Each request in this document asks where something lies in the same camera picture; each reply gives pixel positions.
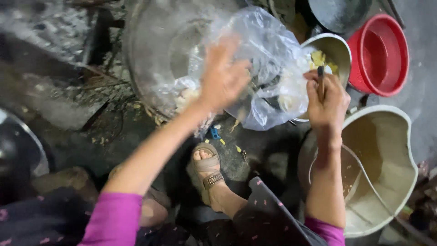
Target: clear plastic bag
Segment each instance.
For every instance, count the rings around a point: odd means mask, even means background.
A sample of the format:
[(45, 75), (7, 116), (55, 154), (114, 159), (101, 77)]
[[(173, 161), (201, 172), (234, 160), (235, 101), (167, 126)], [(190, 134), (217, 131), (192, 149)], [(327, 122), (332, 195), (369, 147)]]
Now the clear plastic bag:
[[(308, 107), (302, 74), (309, 70), (310, 57), (294, 34), (264, 9), (251, 6), (234, 13), (229, 20), (215, 20), (203, 43), (234, 33), (241, 38), (235, 59), (252, 62), (252, 81), (247, 93), (226, 111), (252, 130), (268, 130), (302, 115)], [(201, 63), (203, 57), (191, 61), (190, 67), (197, 69), (189, 74), (201, 74), (202, 66), (196, 63)]]

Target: red colander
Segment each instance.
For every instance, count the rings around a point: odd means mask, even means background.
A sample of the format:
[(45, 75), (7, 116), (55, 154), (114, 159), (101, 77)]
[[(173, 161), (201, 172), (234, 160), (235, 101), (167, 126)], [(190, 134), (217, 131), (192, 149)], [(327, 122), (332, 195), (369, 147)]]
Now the red colander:
[(351, 85), (384, 97), (402, 89), (409, 55), (404, 33), (395, 19), (387, 14), (375, 15), (347, 43), (352, 53)]

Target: hand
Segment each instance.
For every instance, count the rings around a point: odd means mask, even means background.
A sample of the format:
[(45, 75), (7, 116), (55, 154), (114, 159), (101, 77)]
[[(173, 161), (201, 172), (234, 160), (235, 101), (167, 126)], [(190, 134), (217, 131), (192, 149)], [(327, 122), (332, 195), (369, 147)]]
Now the hand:
[(209, 112), (218, 112), (231, 105), (251, 79), (248, 60), (232, 62), (238, 45), (238, 38), (224, 37), (206, 49), (198, 102)]
[(316, 131), (319, 148), (341, 149), (344, 116), (350, 103), (350, 96), (344, 90), (337, 76), (325, 74), (325, 100), (319, 101), (317, 94), (317, 70), (304, 74), (308, 79), (308, 115), (311, 127)]

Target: pink sleeve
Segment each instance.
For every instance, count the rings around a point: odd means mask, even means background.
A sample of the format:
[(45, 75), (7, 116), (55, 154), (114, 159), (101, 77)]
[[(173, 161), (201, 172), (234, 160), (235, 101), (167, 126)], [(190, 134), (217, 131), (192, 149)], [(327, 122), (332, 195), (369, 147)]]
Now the pink sleeve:
[(142, 197), (102, 193), (78, 246), (134, 246)]
[(305, 226), (321, 236), (329, 246), (344, 246), (344, 229), (315, 218), (306, 217)]

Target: wooden handle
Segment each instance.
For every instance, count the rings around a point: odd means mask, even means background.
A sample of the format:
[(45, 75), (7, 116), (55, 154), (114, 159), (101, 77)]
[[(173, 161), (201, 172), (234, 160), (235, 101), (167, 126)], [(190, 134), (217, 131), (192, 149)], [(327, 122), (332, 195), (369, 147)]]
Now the wooden handle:
[(323, 79), (323, 77), (325, 77), (325, 68), (323, 66), (317, 68), (317, 75), (317, 83), (319, 84), (317, 93), (319, 94), (319, 101), (323, 102), (325, 100), (325, 82)]

